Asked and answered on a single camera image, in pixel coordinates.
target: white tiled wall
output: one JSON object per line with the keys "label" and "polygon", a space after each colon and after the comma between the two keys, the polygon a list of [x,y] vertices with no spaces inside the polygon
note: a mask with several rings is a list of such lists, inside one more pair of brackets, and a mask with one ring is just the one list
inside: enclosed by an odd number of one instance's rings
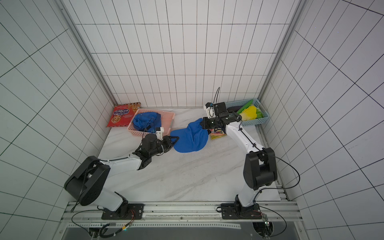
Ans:
{"label": "white tiled wall", "polygon": [[261,100],[311,240],[382,239],[383,14],[382,0],[308,1]]}
{"label": "white tiled wall", "polygon": [[0,1],[0,239],[52,238],[112,110],[52,0]]}
{"label": "white tiled wall", "polygon": [[258,97],[298,0],[64,0],[118,103]]}

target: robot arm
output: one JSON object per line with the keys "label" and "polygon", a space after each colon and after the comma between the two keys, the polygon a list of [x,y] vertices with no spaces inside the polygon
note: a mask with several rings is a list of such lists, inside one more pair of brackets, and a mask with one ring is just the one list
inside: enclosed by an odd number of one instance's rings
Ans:
{"label": "robot arm", "polygon": [[[244,187],[235,198],[236,211],[241,213],[252,208],[258,192],[277,179],[275,154],[264,148],[241,128],[241,116],[229,113],[225,103],[207,103],[204,106],[208,117],[201,122],[203,129],[222,129],[244,152]],[[147,134],[135,152],[125,158],[100,160],[88,157],[66,181],[64,188],[83,206],[94,203],[109,209],[117,216],[126,216],[128,201],[116,192],[103,187],[110,176],[145,168],[152,156],[168,152],[178,137]]]}
{"label": "robot arm", "polygon": [[129,156],[109,160],[100,160],[95,156],[87,157],[64,184],[64,189],[83,205],[91,203],[125,215],[128,201],[116,192],[104,188],[110,176],[131,170],[141,170],[152,162],[152,156],[168,152],[179,137],[147,134],[140,146]]}

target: red snack bag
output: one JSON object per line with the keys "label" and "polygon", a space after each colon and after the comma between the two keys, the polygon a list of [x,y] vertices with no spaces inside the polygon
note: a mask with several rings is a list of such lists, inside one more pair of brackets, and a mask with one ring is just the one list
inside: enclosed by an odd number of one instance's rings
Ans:
{"label": "red snack bag", "polygon": [[107,127],[125,127],[131,122],[141,103],[128,103],[116,105]]}

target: marble floor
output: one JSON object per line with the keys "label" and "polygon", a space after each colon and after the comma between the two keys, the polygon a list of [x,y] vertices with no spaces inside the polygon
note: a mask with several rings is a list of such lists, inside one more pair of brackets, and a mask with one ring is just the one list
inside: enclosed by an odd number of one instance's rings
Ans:
{"label": "marble floor", "polygon": [[[172,129],[181,129],[206,116],[202,108],[161,109],[176,113]],[[255,126],[244,129],[258,142]],[[99,154],[110,159],[132,153],[141,137],[132,136],[127,127],[113,127]],[[107,179],[104,187],[132,202],[146,201],[233,201],[245,181],[245,153],[228,136],[211,140],[198,152],[179,153],[174,149],[142,170],[129,171]],[[258,201],[279,201],[277,190],[263,191]]]}

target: plastic basket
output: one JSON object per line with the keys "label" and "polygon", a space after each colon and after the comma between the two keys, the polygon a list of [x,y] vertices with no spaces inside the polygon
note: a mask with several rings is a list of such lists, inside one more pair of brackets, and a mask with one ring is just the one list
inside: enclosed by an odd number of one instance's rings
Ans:
{"label": "plastic basket", "polygon": [[[166,111],[159,111],[159,110],[151,110],[151,109],[139,108],[136,111],[135,115],[133,116],[132,121],[136,117],[137,114],[147,113],[147,112],[155,112],[155,113],[159,113],[161,115],[161,126],[164,128],[164,134],[163,135],[164,136],[165,135],[169,135],[170,129],[171,129],[172,124],[173,124],[173,120],[175,119],[175,113],[173,113],[173,112],[166,112]],[[133,126],[132,121],[128,125],[128,131],[130,131],[133,136],[142,137],[142,136],[145,136],[148,133],[150,133],[150,132],[137,131],[135,129],[135,127]]]}
{"label": "plastic basket", "polygon": [[[225,103],[225,106],[226,106],[227,108],[229,108],[229,107],[234,107],[234,106],[244,106],[247,102],[249,102],[249,100],[250,100],[250,99],[248,99],[248,100],[234,101],[234,102],[228,102],[228,103]],[[267,111],[264,109],[264,107],[260,104],[259,100],[257,100],[256,98],[254,98],[254,99],[253,99],[253,104],[255,105],[255,107],[260,108],[260,110],[262,111],[264,117],[263,117],[263,118],[254,119],[254,120],[244,121],[244,122],[242,122],[242,125],[243,125],[243,126],[262,124],[262,123],[265,123],[265,121],[267,121],[268,118],[269,118],[269,114],[268,114],[268,112],[267,112]]]}

